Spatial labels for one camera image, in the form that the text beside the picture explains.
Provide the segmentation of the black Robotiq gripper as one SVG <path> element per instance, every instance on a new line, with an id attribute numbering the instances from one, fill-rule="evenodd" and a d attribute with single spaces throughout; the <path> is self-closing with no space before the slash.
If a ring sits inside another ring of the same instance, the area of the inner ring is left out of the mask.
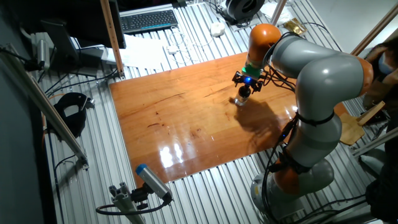
<path id="1" fill-rule="evenodd" d="M 252 86 L 252 92 L 260 92 L 261 88 L 264 86 L 264 82 L 262 80 L 256 80 L 253 77 L 249 77 L 246 75 L 242 75 L 240 72 L 236 72 L 232 81 L 237 86 L 239 83 L 244 83 L 245 85 Z"/>

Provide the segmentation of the person left hand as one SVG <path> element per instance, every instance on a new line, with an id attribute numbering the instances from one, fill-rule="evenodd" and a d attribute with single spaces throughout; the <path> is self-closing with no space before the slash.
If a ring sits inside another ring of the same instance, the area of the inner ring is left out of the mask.
<path id="1" fill-rule="evenodd" d="M 392 73 L 386 75 L 382 80 L 385 85 L 396 85 L 398 84 L 398 69 L 394 70 Z"/>

